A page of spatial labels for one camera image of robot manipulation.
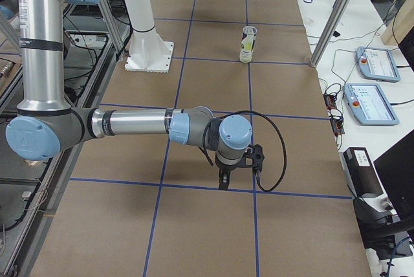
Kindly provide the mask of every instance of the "black monitor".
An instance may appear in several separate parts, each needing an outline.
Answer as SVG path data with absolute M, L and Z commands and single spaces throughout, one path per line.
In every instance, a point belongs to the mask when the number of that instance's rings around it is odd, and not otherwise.
M 414 130 L 374 161 L 376 172 L 398 216 L 414 220 Z M 414 227 L 406 227 L 414 239 Z

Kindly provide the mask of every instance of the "screen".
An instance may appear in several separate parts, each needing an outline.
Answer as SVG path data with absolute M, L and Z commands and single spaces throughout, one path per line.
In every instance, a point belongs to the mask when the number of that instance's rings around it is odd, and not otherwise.
M 414 130 L 377 158 L 374 166 L 401 220 L 414 217 Z M 409 234 L 414 238 L 414 230 Z
M 369 72 L 371 74 L 396 77 L 393 64 L 386 50 L 366 49 L 365 56 L 368 59 Z
M 366 120 L 394 120 L 378 88 L 374 85 L 352 85 Z

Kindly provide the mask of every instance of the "brown table surface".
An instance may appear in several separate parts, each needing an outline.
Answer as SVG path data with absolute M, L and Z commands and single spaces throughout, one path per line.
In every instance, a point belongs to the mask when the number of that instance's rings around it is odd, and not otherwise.
M 152 0 L 175 42 L 168 74 L 119 63 L 105 109 L 194 107 L 266 113 L 287 146 L 279 188 L 250 170 L 217 190 L 217 168 L 165 135 L 84 144 L 31 276 L 370 276 L 296 0 Z M 258 29 L 253 62 L 241 30 Z M 270 186 L 283 165 L 274 130 L 252 119 Z

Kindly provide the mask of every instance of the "small black ring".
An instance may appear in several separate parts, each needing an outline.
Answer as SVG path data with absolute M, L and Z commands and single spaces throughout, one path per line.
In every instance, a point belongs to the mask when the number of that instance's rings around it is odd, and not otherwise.
M 305 2 L 305 3 L 312 3 L 313 0 L 303 0 L 303 2 Z

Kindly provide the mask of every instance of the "label on robot arm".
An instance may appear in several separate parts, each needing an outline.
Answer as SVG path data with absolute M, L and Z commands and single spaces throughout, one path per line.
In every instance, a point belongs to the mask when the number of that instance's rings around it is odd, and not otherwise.
M 28 28 L 28 5 L 27 0 L 19 0 L 20 29 Z
M 358 161 L 358 165 L 361 167 L 369 167 L 369 161 L 367 154 L 364 150 L 354 150 L 356 160 Z

